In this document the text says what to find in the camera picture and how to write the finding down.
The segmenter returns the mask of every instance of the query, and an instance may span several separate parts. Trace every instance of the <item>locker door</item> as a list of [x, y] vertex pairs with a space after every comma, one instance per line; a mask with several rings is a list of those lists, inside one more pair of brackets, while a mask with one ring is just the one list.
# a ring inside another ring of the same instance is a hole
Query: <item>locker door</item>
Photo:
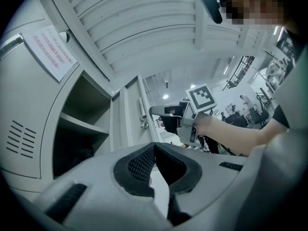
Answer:
[[71, 71], [57, 82], [22, 43], [2, 47], [0, 60], [0, 167], [40, 178], [40, 150], [48, 114]]
[[113, 151], [159, 141], [140, 75], [123, 87], [111, 102], [110, 139]]

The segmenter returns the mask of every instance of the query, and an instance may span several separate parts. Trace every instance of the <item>forearm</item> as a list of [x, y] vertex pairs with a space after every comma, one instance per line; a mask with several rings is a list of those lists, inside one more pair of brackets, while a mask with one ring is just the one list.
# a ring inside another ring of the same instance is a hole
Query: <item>forearm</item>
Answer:
[[261, 130], [236, 127], [208, 115], [201, 114], [196, 127], [198, 135], [208, 136], [239, 154], [249, 155], [255, 146], [266, 143]]

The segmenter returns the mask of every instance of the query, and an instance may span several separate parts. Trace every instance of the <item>black mesh padding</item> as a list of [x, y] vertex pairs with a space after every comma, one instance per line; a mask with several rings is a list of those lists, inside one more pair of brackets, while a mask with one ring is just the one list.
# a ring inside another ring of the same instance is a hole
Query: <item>black mesh padding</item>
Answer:
[[150, 148], [140, 156], [130, 161], [128, 164], [128, 170], [135, 179], [148, 183], [154, 164], [154, 148]]
[[155, 162], [169, 185], [170, 195], [190, 192], [202, 175], [202, 168], [196, 161], [176, 151], [181, 149], [167, 143], [155, 146]]
[[122, 157], [114, 167], [118, 184], [132, 195], [154, 197], [149, 180], [156, 163], [169, 186], [170, 195], [191, 191], [201, 178], [202, 169], [197, 162], [170, 149], [169, 146], [150, 143]]
[[170, 153], [155, 148], [156, 165], [168, 185], [179, 180], [186, 173], [186, 165]]
[[149, 143], [141, 149], [122, 157], [114, 166], [117, 183], [132, 195], [154, 197], [149, 187], [150, 174], [155, 163], [155, 143]]

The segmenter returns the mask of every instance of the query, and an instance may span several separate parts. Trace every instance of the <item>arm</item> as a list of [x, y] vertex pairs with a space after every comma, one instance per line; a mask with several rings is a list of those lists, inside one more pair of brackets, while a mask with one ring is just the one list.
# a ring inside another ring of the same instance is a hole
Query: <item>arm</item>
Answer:
[[267, 144], [287, 128], [271, 119], [262, 129], [240, 128], [222, 122], [212, 116], [200, 114], [196, 120], [198, 135], [206, 135], [239, 154], [249, 155], [257, 145]]

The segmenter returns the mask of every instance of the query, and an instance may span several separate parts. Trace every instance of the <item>metal handle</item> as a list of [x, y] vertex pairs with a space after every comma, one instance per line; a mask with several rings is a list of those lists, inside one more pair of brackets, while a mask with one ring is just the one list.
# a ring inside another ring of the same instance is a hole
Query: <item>metal handle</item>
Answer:
[[24, 39], [20, 34], [16, 34], [0, 46], [0, 61], [4, 59], [10, 52], [24, 43]]
[[143, 129], [147, 129], [149, 127], [149, 123], [147, 122], [146, 112], [143, 105], [142, 97], [140, 97], [137, 100], [137, 106], [138, 106], [138, 113], [139, 113], [139, 120], [141, 122], [140, 127]]

